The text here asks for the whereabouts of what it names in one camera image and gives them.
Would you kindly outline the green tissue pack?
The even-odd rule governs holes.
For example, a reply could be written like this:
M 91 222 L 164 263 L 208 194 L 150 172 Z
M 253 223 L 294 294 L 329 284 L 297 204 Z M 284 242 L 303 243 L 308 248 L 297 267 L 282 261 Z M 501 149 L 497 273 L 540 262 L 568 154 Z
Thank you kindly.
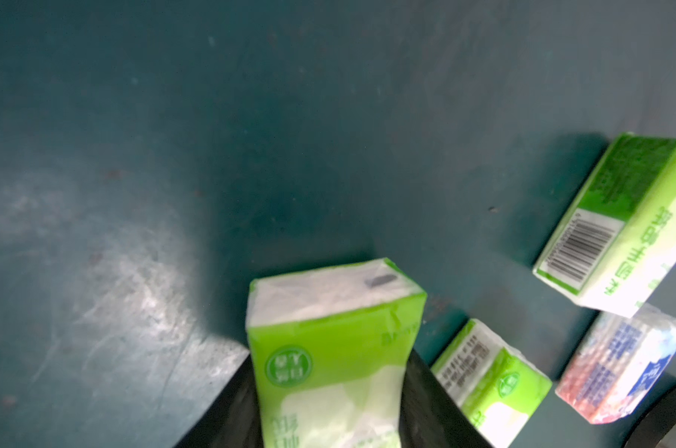
M 539 255 L 574 304 L 633 317 L 676 264 L 676 139 L 621 134 Z
M 267 447 L 397 447 L 427 294 L 389 259 L 259 278 L 246 335 Z
M 448 396 L 494 447 L 508 447 L 552 388 L 521 352 L 470 319 L 431 366 Z

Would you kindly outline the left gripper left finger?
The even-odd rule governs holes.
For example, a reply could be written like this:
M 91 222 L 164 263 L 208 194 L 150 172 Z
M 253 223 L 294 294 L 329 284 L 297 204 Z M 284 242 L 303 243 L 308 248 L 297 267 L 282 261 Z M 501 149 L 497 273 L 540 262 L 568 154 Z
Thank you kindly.
M 261 416 L 251 356 L 175 448 L 260 448 Z

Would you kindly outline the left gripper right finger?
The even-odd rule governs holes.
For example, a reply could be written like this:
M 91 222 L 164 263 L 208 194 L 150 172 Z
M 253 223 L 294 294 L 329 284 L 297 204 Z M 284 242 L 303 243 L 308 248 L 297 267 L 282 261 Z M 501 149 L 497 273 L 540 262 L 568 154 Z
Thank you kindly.
M 399 436 L 401 446 L 409 448 L 490 447 L 416 350 L 407 361 L 401 391 Z

